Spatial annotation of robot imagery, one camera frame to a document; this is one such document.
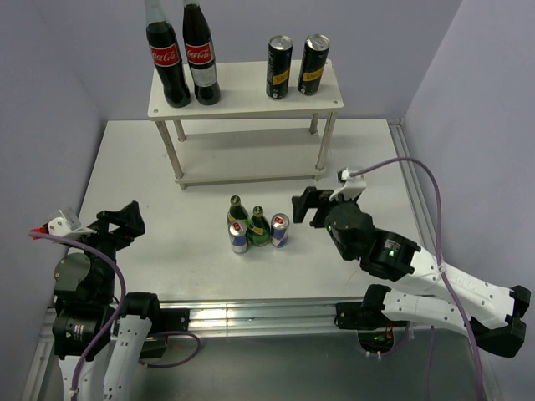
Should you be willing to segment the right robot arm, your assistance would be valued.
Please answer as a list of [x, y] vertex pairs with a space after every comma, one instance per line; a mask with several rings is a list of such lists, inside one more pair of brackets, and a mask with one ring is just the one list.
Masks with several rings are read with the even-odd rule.
[[520, 285], [500, 287], [448, 264], [440, 265], [416, 242], [375, 226], [356, 200], [307, 187], [292, 198], [293, 223], [309, 210], [314, 228], [324, 228], [342, 259], [357, 261], [374, 278], [360, 302], [336, 306], [335, 325], [375, 330], [404, 322], [422, 323], [474, 337], [494, 355], [512, 358], [525, 341], [522, 320], [531, 293]]

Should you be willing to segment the Red Bull can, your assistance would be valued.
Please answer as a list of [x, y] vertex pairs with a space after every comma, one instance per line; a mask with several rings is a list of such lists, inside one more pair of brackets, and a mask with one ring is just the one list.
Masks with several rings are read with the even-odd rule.
[[244, 253], [248, 249], [247, 225], [244, 221], [233, 221], [228, 226], [231, 249], [235, 253]]
[[281, 248], [288, 243], [288, 230], [290, 221], [287, 215], [283, 213], [275, 214], [271, 219], [271, 241], [272, 244]]

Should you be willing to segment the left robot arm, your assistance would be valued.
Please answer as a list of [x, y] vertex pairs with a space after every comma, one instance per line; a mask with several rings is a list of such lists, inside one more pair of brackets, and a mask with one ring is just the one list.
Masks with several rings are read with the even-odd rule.
[[[101, 211], [87, 227], [72, 210], [58, 211], [50, 235], [79, 241], [115, 261], [116, 253], [145, 234], [138, 202]], [[115, 272], [89, 251], [73, 253], [55, 267], [54, 351], [67, 400], [128, 400], [133, 373], [149, 333], [164, 327], [158, 297], [124, 293], [112, 307]]]

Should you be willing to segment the dark gold-band beverage can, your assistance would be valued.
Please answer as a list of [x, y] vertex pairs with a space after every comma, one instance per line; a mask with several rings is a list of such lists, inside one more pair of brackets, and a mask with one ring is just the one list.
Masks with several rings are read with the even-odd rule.
[[330, 41], [323, 34], [306, 38], [297, 85], [301, 94], [314, 95], [318, 92], [329, 49]]

